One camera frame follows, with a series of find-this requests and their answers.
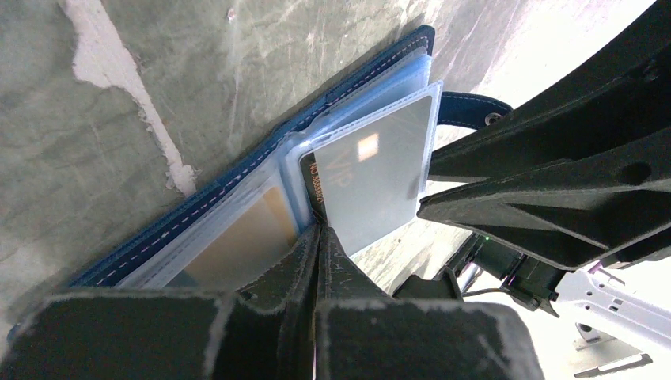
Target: blue card holder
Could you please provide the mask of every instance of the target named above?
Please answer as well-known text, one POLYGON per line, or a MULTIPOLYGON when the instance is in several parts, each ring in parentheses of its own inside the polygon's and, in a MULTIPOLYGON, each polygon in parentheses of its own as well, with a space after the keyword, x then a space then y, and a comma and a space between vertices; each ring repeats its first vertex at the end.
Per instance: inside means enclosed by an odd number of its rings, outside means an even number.
MULTIPOLYGON (((324 92, 295 116, 277 125, 271 135, 230 171, 185 200, 185 202, 119 246, 112 253, 84 270, 70 283, 72 287, 114 287, 136 269, 175 241, 208 211, 220 204, 250 173, 273 154, 287 136, 306 129, 318 116, 334 108, 348 95, 374 80, 401 59, 423 49, 431 54, 434 30, 421 26, 364 64, 324 92)), ((480 129, 492 113, 504 116, 512 108, 505 103, 479 95, 449 93, 441 95, 438 124, 480 129)))

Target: black cable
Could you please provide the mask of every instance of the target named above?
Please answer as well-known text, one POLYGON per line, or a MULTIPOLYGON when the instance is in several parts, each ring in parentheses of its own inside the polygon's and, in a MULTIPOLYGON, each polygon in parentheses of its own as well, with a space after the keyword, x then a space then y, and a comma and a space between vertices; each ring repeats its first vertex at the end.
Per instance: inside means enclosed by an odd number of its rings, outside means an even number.
POLYGON ((507 291, 504 291, 503 289, 498 289, 496 287, 492 287, 491 289, 481 289, 479 291, 467 291, 466 293, 463 293, 461 297, 472 297, 474 295, 485 295, 487 293, 505 293, 508 294, 507 291))

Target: white paint patch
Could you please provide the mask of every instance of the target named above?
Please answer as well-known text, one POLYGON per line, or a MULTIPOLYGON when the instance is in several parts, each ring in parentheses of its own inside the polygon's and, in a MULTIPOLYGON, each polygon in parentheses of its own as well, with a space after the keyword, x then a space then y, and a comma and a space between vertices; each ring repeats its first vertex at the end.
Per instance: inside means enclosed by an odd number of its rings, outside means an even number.
POLYGON ((182 156, 163 125, 147 93, 131 53, 123 46, 116 27, 100 0, 60 0, 78 34, 77 51, 72 70, 80 81, 102 89, 119 87, 126 90, 141 108, 143 121, 154 133, 163 155, 168 160, 169 181, 185 196, 195 192, 195 173, 184 165, 182 156))

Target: strap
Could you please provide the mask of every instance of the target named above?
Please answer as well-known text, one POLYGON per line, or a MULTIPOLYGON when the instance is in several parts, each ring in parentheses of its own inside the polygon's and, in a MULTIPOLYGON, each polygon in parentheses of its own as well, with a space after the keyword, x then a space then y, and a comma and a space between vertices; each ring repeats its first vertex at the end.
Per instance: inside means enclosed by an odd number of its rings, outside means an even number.
POLYGON ((438 110, 438 124, 479 130, 512 110, 506 103, 492 97, 445 91, 438 110))

